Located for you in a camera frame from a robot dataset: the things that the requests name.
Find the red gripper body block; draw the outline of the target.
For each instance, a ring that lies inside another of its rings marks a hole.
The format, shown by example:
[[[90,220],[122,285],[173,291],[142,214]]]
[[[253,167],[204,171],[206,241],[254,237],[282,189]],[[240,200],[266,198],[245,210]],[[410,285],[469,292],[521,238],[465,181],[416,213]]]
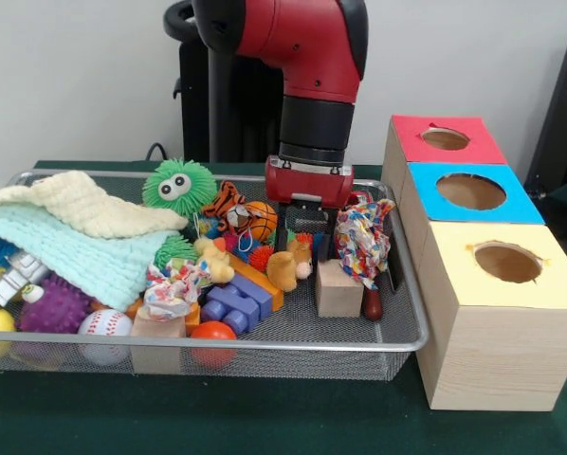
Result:
[[[324,209],[341,209],[354,184],[352,166],[302,164],[270,155],[265,163],[265,191],[269,199],[291,204],[318,203]]]

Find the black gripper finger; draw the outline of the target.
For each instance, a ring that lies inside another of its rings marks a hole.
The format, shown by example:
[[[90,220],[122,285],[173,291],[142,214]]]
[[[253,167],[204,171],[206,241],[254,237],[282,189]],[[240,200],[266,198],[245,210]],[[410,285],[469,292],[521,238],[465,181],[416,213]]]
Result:
[[[286,225],[286,214],[288,204],[280,202],[278,204],[278,225],[276,229],[276,251],[286,251],[288,244],[288,229]]]
[[[320,242],[320,258],[331,259],[333,251],[335,250],[334,234],[337,221],[337,210],[324,209],[323,212],[326,215],[326,229],[323,232]]]

